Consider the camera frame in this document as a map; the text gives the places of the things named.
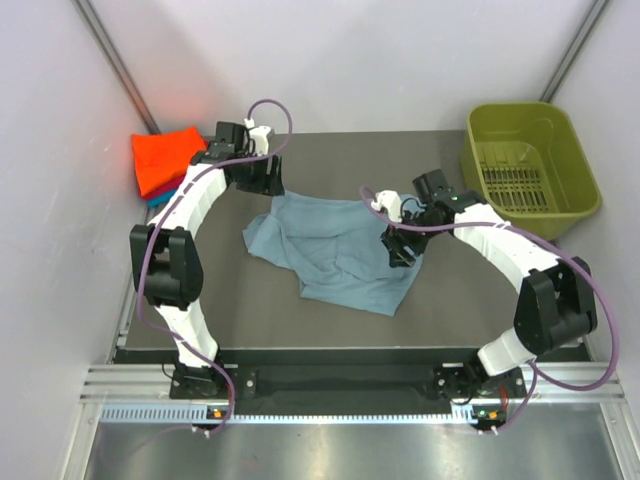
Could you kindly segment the grey blue t shirt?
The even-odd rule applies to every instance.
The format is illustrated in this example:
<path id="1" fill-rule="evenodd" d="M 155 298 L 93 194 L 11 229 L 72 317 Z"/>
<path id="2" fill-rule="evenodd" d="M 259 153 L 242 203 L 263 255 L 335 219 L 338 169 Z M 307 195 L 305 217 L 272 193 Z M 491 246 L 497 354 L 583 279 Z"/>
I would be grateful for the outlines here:
<path id="1" fill-rule="evenodd" d="M 243 230 L 248 253 L 293 271 L 302 298 L 394 316 L 423 260 L 392 268 L 386 224 L 361 201 L 288 192 Z"/>

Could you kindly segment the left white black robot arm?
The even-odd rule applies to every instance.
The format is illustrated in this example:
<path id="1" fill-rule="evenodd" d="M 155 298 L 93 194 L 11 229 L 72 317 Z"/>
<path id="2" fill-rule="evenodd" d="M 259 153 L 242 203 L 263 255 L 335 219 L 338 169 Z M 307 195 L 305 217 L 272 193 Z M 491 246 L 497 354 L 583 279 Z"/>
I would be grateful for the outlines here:
<path id="1" fill-rule="evenodd" d="M 269 146 L 274 131 L 252 119 L 220 122 L 190 160 L 167 205 L 130 232 L 134 288 L 162 317 L 178 348 L 173 399 L 213 399 L 228 387 L 219 346 L 209 333 L 199 297 L 203 267 L 194 238 L 214 202 L 230 185 L 267 196 L 283 194 L 281 159 Z"/>

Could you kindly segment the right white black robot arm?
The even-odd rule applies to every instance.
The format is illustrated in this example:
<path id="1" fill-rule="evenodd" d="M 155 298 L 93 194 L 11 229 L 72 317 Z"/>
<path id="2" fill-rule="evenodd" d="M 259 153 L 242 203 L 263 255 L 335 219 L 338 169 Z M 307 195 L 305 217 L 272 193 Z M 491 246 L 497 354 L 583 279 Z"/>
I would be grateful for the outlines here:
<path id="1" fill-rule="evenodd" d="M 581 259 L 563 260 L 511 232 L 484 197 L 474 190 L 457 192 L 440 169 L 415 178 L 413 185 L 414 211 L 393 190 L 380 191 L 369 202 L 388 222 L 381 242 L 390 266 L 413 266 L 433 237 L 449 232 L 492 264 L 518 295 L 512 327 L 463 364 L 474 393 L 492 394 L 504 374 L 597 327 L 594 293 L 584 278 L 588 267 Z"/>

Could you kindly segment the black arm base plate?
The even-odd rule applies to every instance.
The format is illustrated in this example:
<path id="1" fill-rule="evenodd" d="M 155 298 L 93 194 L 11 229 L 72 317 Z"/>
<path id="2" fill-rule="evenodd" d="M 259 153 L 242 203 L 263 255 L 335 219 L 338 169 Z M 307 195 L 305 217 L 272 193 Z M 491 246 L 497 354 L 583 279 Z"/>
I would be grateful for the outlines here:
<path id="1" fill-rule="evenodd" d="M 365 365 L 262 366 L 227 370 L 238 400 L 276 393 L 389 392 L 415 394 L 425 400 L 522 399 L 522 372 L 516 369 L 484 384 L 474 384 L 458 366 L 383 367 Z"/>

